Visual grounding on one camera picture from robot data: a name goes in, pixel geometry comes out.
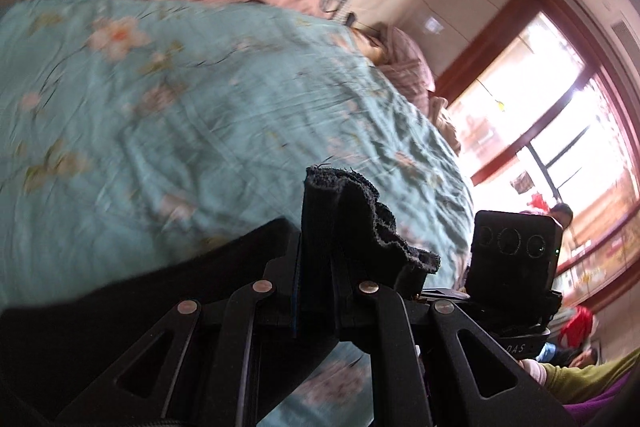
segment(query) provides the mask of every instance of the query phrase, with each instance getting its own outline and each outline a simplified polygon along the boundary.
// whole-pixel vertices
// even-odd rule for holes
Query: camera
[[[512,325],[546,327],[562,303],[552,290],[561,243],[553,217],[479,211],[466,292]]]

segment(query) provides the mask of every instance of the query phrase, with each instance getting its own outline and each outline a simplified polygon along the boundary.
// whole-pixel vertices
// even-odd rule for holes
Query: window frame
[[[571,43],[575,51],[584,61],[584,68],[578,74],[573,85],[543,114],[538,121],[515,142],[507,146],[494,159],[482,166],[472,177],[474,185],[479,185],[489,179],[504,165],[510,162],[522,149],[530,145],[530,142],[549,125],[571,101],[573,93],[582,89],[595,76],[598,77],[598,85],[603,95],[612,108],[620,130],[625,139],[626,149],[629,153],[632,167],[635,172],[640,172],[640,96],[628,78],[620,75],[620,70],[613,63],[609,53],[602,47],[600,41],[594,35],[593,30],[587,26],[585,19],[591,22],[595,28],[598,25],[591,19],[587,12],[580,8],[579,3],[571,0],[575,7],[570,6],[567,0],[509,0],[498,12],[494,19],[480,32],[480,34],[468,45],[460,56],[437,79],[435,96],[441,96],[449,100],[451,104],[460,97],[465,90],[494,62],[496,58],[513,42],[526,28],[527,25],[543,12],[551,22],[560,30]],[[556,275],[560,275],[596,253],[607,241],[613,238],[624,226],[640,212],[640,201],[625,216],[599,238],[596,244],[585,249],[580,254],[572,257],[558,266]],[[630,274],[637,274],[633,281],[640,280],[640,263],[638,267],[632,266]],[[603,293],[601,304],[605,300],[605,294],[620,293],[620,288],[612,286],[626,284],[629,277],[617,277],[607,283],[604,288],[596,292]],[[596,294],[587,297],[592,306],[598,307]]]

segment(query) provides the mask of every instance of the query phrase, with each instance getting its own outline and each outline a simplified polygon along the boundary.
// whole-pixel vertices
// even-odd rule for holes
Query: green sleeve
[[[543,363],[545,388],[562,404],[581,403],[606,391],[636,363],[640,348],[626,357],[602,365],[557,367]]]

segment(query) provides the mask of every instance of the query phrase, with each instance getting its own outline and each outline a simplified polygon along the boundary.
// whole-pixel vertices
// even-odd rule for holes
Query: purple fabric
[[[624,377],[619,378],[618,381],[609,387],[604,393],[599,394],[582,403],[573,403],[565,405],[564,408],[568,410],[569,414],[574,417],[574,420],[579,426],[585,425],[591,418],[596,416],[596,413],[606,406],[615,396],[619,393],[622,386],[628,379],[627,373]]]

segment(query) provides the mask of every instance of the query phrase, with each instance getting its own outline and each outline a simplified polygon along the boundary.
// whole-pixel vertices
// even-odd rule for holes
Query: bed
[[[456,155],[329,17],[222,0],[23,0],[0,18],[0,309],[83,295],[279,216],[305,168],[354,169],[451,287],[472,204]],[[263,427],[372,420],[341,343]]]

